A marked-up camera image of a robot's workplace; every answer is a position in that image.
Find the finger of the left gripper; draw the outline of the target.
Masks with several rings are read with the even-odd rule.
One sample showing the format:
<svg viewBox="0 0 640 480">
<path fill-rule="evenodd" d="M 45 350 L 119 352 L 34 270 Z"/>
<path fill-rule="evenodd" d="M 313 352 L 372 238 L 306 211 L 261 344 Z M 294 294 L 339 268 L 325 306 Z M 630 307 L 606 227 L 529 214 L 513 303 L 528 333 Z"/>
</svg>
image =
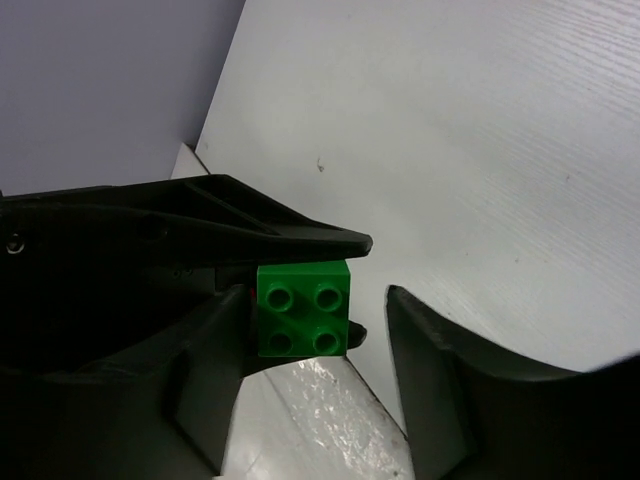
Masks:
<svg viewBox="0 0 640 480">
<path fill-rule="evenodd" d="M 7 271 L 309 263 L 365 257 L 372 246 L 224 174 L 1 200 Z"/>
<path fill-rule="evenodd" d="M 349 321 L 349 329 L 347 335 L 347 350 L 360 347 L 367 337 L 367 329 L 365 326 Z M 258 334 L 257 328 L 252 327 L 247 340 L 247 350 L 244 357 L 242 375 L 248 377 L 258 372 L 268 370 L 281 365 L 287 365 L 299 361 L 313 359 L 313 356 L 303 357 L 260 357 L 258 355 Z"/>
</svg>

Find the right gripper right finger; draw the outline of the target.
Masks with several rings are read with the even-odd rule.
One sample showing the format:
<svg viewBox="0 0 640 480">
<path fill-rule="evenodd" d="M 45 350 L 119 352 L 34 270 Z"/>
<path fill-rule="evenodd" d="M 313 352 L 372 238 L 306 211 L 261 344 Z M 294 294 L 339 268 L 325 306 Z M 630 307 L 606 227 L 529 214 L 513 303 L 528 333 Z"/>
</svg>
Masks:
<svg viewBox="0 0 640 480">
<path fill-rule="evenodd" d="M 419 479 L 635 479 L 639 358 L 575 372 L 517 354 L 391 286 L 386 320 Z"/>
</svg>

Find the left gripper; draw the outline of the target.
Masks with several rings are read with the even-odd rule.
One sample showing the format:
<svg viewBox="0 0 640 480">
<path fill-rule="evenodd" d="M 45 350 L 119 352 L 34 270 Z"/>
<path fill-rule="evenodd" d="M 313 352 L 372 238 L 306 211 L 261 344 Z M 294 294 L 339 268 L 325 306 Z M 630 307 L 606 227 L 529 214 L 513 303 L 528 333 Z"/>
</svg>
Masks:
<svg viewBox="0 0 640 480">
<path fill-rule="evenodd" d="M 155 375 L 212 357 L 241 375 L 249 290 L 221 288 L 220 276 L 210 267 L 10 258 L 1 267 L 1 372 Z"/>
</svg>

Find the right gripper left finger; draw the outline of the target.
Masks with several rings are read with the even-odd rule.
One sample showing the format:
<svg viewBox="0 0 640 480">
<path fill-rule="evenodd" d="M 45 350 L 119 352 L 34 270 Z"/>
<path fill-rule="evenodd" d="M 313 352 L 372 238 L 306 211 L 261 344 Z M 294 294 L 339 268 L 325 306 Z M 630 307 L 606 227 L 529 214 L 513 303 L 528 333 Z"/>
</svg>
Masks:
<svg viewBox="0 0 640 480">
<path fill-rule="evenodd" d="M 249 323 L 249 291 L 236 286 L 73 373 L 3 368 L 2 477 L 218 476 Z"/>
</svg>

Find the green square lego brick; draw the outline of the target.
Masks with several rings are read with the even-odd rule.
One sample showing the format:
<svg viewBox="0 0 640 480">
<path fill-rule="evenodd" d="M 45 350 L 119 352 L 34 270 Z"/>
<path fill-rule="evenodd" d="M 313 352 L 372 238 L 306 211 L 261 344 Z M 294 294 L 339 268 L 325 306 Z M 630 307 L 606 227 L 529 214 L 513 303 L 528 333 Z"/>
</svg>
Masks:
<svg viewBox="0 0 640 480">
<path fill-rule="evenodd" d="M 344 260 L 257 270 L 258 355 L 342 356 L 347 351 L 351 274 Z"/>
</svg>

